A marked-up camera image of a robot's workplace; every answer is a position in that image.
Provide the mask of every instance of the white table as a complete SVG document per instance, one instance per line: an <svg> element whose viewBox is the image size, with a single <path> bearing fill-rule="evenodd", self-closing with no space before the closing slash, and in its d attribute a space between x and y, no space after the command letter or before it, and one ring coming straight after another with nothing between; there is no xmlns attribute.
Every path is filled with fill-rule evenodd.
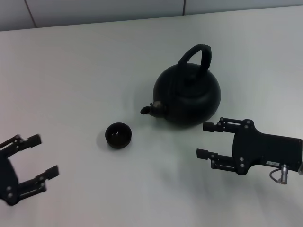
<svg viewBox="0 0 303 227"><path fill-rule="evenodd" d="M157 77L195 44L213 51L215 116L251 118L264 133L303 137L303 7L257 9L0 33L0 141L36 133L11 158L20 181L59 165L48 191L14 207L3 227L298 227L303 177L278 185L266 166L212 170L196 148L231 155L233 135L179 131L140 115ZM192 62L199 62L199 54ZM104 132L127 123L131 144Z"/></svg>

